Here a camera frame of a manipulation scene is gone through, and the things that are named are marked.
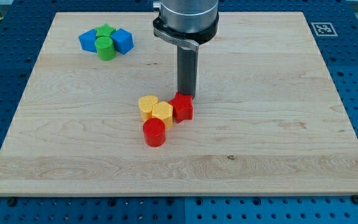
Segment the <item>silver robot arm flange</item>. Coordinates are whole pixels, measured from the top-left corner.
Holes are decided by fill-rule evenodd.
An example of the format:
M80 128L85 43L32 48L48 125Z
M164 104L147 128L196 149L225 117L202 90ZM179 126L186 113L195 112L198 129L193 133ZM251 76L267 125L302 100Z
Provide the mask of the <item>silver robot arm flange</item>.
M197 53L217 33L218 4L218 0L156 0L152 3L158 13L154 36Z

